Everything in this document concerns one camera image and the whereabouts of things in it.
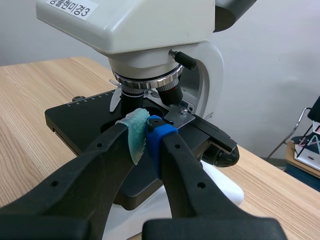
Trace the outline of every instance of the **microscope base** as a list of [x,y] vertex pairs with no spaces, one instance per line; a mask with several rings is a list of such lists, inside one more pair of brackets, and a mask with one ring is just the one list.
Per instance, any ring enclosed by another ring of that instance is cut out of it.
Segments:
[[[237,206],[244,200],[242,189],[212,165],[201,161],[203,169],[220,190]],[[171,218],[165,187],[160,187],[146,201],[132,211],[113,204],[105,225],[103,240],[126,240],[142,232],[150,219]]]

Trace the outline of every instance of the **black knob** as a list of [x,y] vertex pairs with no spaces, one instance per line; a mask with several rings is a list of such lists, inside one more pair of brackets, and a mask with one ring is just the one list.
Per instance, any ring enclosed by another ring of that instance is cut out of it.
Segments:
[[218,168],[225,168],[235,165],[239,160],[238,146],[228,154],[218,147],[211,145],[202,156],[202,160],[210,165],[214,165]]
[[182,51],[169,51],[169,55],[182,66],[186,67],[187,69],[194,69],[197,66],[197,60],[188,56],[187,54],[183,53]]

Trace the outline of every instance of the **microscope stage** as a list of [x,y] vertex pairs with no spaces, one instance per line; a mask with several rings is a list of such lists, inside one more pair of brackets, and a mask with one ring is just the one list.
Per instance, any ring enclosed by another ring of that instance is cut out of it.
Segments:
[[[113,93],[114,90],[87,98],[76,97],[73,102],[50,108],[45,111],[46,124],[76,155],[80,155],[94,139],[123,118],[120,104],[114,112],[109,111]],[[147,98],[143,108],[162,118],[169,112]],[[192,124],[186,124],[178,131],[197,159],[210,146],[210,136]],[[153,162],[145,152],[123,182],[114,203],[133,210],[161,186]]]

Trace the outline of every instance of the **blue clamp pad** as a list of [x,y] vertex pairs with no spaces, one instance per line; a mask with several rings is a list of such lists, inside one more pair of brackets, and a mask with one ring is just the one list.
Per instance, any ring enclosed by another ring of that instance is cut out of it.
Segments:
[[145,146],[149,157],[153,160],[158,179],[161,180],[161,162],[159,161],[159,147],[161,139],[171,133],[178,133],[178,129],[166,124],[161,117],[152,115],[145,124]]

